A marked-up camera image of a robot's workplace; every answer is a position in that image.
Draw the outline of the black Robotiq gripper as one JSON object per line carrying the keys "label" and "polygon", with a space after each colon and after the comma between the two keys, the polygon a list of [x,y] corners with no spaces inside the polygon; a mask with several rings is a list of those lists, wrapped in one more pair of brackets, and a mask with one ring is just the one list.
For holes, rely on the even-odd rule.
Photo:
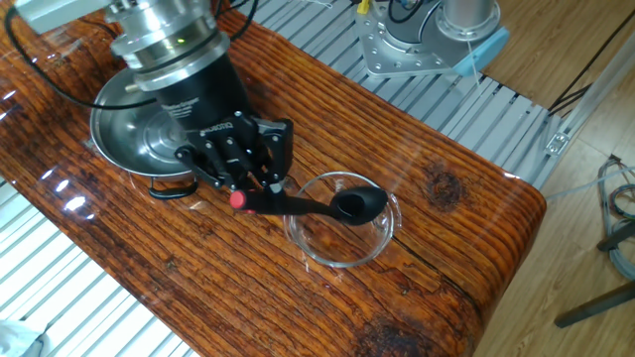
{"label": "black Robotiq gripper", "polygon": [[216,189],[248,187],[248,153],[256,140],[252,174],[265,191],[282,194],[293,162],[294,123],[244,116],[253,112],[228,55],[157,91],[157,100],[186,132],[175,158]]}

